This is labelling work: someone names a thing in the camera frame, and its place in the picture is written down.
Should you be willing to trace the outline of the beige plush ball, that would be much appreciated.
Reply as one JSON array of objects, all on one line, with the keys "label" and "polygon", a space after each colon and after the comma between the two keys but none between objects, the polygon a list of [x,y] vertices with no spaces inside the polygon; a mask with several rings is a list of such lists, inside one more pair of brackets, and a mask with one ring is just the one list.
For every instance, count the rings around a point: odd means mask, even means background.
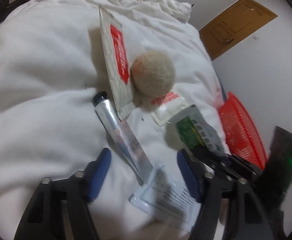
[{"label": "beige plush ball", "polygon": [[151,50],[138,55],[130,72],[140,94],[150,98],[167,94],[175,84],[174,64],[168,55],[160,51]]}]

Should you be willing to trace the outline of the red mesh plastic basket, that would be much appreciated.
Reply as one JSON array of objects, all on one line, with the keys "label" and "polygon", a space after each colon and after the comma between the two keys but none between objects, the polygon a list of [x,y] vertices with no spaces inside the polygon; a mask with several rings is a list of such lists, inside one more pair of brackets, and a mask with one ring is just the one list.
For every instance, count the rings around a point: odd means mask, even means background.
[{"label": "red mesh plastic basket", "polygon": [[263,170],[267,162],[264,145],[248,111],[233,93],[228,93],[219,116],[231,154]]}]

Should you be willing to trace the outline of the small white red sachet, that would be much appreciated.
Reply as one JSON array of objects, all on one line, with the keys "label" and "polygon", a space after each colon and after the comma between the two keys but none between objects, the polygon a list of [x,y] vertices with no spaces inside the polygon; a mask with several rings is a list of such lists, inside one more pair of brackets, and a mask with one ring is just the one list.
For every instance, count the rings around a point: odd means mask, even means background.
[{"label": "small white red sachet", "polygon": [[176,88],[156,98],[142,96],[141,100],[158,126],[165,125],[174,115],[190,106]]}]

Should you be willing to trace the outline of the silver cream tube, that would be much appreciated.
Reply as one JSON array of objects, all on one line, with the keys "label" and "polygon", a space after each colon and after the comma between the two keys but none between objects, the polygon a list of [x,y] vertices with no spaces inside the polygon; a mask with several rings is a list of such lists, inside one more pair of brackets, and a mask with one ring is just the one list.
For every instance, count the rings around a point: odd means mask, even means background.
[{"label": "silver cream tube", "polygon": [[120,120],[105,91],[93,97],[95,112],[120,152],[130,164],[140,185],[148,182],[153,166],[126,120]]}]

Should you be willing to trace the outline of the white duvet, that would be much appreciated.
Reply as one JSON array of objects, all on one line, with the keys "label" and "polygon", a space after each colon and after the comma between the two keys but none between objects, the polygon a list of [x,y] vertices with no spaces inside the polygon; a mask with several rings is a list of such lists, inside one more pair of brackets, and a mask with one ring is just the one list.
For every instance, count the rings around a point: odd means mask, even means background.
[{"label": "white duvet", "polygon": [[130,62],[148,50],[170,57],[176,89],[225,134],[220,83],[188,23],[191,6],[175,0],[31,0],[0,24],[0,236],[13,239],[24,210],[45,178],[82,170],[100,151],[112,164],[89,210],[102,239],[187,239],[129,202],[138,187],[92,105],[109,91],[99,8],[121,23]]}]

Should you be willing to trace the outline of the white packet red label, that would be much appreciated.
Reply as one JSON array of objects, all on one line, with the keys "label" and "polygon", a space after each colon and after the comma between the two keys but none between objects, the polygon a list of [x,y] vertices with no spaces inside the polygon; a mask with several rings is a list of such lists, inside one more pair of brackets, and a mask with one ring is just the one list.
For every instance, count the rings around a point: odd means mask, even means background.
[{"label": "white packet red label", "polygon": [[99,17],[109,84],[117,115],[122,120],[136,108],[122,24],[103,7],[99,7]]}]

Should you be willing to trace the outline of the printed paper leaflet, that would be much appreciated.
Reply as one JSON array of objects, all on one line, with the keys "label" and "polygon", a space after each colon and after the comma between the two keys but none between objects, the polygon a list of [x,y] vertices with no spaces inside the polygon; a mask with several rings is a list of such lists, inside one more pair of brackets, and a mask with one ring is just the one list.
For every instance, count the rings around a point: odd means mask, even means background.
[{"label": "printed paper leaflet", "polygon": [[160,222],[187,232],[191,232],[201,208],[185,183],[174,180],[163,164],[154,167],[148,183],[137,189],[129,202]]}]

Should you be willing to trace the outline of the green white sachet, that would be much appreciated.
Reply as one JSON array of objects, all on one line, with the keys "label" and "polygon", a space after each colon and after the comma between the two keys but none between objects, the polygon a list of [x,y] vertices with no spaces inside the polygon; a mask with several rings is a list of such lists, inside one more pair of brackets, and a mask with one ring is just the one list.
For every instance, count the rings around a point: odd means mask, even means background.
[{"label": "green white sachet", "polygon": [[174,115],[170,122],[187,148],[194,151],[204,147],[218,157],[226,156],[225,149],[216,130],[209,125],[196,105],[191,105]]}]

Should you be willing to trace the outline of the wooden door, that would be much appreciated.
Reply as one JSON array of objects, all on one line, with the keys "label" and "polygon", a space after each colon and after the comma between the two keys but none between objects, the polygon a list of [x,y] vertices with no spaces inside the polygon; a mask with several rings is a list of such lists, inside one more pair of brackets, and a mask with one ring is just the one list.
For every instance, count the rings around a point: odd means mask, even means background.
[{"label": "wooden door", "polygon": [[207,23],[199,31],[200,39],[215,60],[276,17],[254,0],[239,0]]}]

